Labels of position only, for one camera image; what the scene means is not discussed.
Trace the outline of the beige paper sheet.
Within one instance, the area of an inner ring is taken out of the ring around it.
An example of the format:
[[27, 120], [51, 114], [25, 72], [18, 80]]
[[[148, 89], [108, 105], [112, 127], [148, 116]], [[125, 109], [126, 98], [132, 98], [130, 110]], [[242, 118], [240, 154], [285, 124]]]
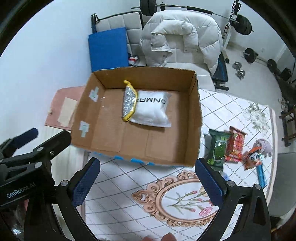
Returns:
[[69, 127], [70, 120], [74, 113], [77, 101], [71, 98], [66, 97], [62, 104], [60, 115], [58, 117], [58, 122], [60, 126]]

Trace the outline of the barbell on rack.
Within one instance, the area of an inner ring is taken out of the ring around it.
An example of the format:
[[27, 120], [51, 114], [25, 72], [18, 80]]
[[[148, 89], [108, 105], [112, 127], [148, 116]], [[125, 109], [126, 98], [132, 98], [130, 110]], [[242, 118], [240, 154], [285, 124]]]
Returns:
[[247, 17], [240, 15], [238, 12], [241, 8], [241, 3], [239, 1], [234, 1], [232, 4], [232, 12], [231, 16], [228, 18], [223, 15], [219, 15], [217, 13], [214, 13], [207, 9], [201, 9], [194, 6], [180, 6], [180, 5], [174, 5], [174, 4], [157, 4], [157, 1], [139, 1], [139, 6], [134, 6], [132, 9], [140, 9], [141, 13], [146, 16], [153, 16], [154, 13], [157, 12], [157, 8], [160, 8], [162, 11], [166, 10], [166, 8], [180, 8], [180, 9], [186, 9], [189, 11], [196, 11], [198, 13], [203, 13], [207, 15], [215, 15], [219, 16], [221, 18], [228, 20], [228, 25], [230, 27], [233, 27], [234, 30], [241, 34], [241, 35], [249, 35], [252, 32], [254, 32], [252, 28], [252, 24], [250, 20], [248, 20]]

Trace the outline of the beige padded chair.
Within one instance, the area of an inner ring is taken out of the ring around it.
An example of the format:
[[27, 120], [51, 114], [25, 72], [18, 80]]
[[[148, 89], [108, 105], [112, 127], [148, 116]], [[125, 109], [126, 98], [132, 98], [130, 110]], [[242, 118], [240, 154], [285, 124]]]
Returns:
[[96, 14], [92, 14], [91, 28], [92, 33], [125, 28], [128, 53], [138, 56], [141, 62], [139, 65], [145, 65], [144, 54], [139, 45], [140, 36], [144, 28], [142, 13], [140, 11], [119, 13], [101, 19]]

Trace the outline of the white puffer jacket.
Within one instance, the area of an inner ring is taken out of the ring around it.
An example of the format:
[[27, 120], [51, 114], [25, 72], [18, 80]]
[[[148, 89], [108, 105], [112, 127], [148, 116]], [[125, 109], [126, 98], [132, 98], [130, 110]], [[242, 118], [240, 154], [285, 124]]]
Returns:
[[148, 66], [205, 64], [216, 72], [223, 39], [216, 21], [201, 13], [167, 10], [155, 13], [144, 25], [139, 45]]

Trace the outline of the open cardboard box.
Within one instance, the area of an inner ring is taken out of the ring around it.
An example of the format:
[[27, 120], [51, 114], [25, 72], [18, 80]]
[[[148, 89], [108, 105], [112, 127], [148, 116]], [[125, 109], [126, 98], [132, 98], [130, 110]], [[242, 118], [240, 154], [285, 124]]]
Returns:
[[199, 156], [201, 128], [194, 71], [123, 67], [90, 75], [71, 143], [126, 160], [191, 167]]

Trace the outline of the white towel pack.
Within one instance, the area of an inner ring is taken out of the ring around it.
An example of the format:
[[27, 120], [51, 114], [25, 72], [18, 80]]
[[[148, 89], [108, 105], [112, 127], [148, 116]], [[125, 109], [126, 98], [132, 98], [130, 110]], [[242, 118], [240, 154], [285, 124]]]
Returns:
[[166, 109], [171, 95], [165, 91], [138, 91], [135, 112], [129, 121], [139, 125], [170, 128]]

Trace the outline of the barbell on floor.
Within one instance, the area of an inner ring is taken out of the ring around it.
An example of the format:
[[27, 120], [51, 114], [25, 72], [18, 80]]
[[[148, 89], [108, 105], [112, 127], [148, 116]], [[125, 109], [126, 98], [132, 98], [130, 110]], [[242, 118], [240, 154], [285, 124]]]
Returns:
[[250, 64], [254, 63], [256, 60], [259, 60], [259, 61], [266, 64], [267, 68], [271, 71], [271, 73], [273, 73], [273, 74], [280, 73], [277, 63], [273, 59], [264, 60], [263, 58], [259, 57], [259, 54], [256, 53], [251, 48], [246, 48], [243, 51], [243, 56], [244, 56], [245, 60]]

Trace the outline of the yellow silver scrub sponge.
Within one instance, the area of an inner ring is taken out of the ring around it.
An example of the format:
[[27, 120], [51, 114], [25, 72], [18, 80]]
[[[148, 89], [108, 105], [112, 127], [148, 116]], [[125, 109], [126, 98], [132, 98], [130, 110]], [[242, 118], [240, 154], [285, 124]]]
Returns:
[[126, 87], [123, 95], [122, 119], [127, 122], [135, 112], [137, 104], [137, 91], [133, 88], [129, 81], [125, 80], [123, 83]]

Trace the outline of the blue folded mat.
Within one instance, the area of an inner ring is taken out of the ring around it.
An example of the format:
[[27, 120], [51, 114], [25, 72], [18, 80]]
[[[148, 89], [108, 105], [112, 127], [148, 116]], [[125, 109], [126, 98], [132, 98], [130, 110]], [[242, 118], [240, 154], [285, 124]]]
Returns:
[[115, 28], [89, 35], [91, 71], [128, 66], [125, 28]]

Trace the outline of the orange snack packet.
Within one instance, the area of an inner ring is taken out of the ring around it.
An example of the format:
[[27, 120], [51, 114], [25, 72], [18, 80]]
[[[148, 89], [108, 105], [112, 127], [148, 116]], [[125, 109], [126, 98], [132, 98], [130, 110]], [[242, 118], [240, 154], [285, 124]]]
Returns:
[[260, 144], [256, 144], [249, 152], [243, 155], [244, 170], [260, 166], [265, 159], [265, 154]]

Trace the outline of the red snack packet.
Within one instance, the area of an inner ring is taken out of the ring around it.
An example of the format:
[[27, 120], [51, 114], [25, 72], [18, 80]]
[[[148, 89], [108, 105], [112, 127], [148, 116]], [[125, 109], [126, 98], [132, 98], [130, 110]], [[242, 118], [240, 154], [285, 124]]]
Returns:
[[244, 146], [245, 132], [230, 126], [230, 137], [227, 140], [225, 161], [227, 162], [240, 162], [242, 160], [242, 151]]

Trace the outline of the striped beige mat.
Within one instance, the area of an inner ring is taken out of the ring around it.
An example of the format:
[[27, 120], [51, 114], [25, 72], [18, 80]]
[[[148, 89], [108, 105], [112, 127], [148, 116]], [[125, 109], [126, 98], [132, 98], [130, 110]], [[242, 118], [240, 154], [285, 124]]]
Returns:
[[85, 164], [85, 150], [72, 141], [69, 147], [58, 154], [52, 161], [51, 171], [56, 182], [71, 177]]

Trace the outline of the dark wooden chair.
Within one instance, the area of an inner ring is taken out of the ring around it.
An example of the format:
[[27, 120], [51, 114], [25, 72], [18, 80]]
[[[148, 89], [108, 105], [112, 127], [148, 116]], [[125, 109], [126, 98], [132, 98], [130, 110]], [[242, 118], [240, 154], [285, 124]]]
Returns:
[[283, 126], [283, 137], [281, 140], [284, 142], [285, 147], [289, 147], [295, 140], [295, 106], [289, 111], [282, 111], [280, 119]]

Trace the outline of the grey plush toy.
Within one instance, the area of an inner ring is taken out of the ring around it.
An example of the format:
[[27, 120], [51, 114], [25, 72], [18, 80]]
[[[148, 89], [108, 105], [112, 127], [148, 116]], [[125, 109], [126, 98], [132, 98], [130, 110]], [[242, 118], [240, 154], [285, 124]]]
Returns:
[[271, 144], [265, 139], [258, 139], [253, 144], [253, 148], [260, 154], [271, 157], [273, 155], [273, 148]]

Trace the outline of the green wet wipes pack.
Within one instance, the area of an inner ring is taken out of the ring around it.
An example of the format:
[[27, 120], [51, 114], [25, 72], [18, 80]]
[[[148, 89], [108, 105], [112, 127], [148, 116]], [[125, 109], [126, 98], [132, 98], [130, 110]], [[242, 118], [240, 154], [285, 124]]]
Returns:
[[214, 171], [223, 172], [227, 141], [231, 134], [229, 132], [220, 132], [212, 129], [209, 130], [209, 133], [211, 136], [211, 148], [207, 157], [207, 163]]

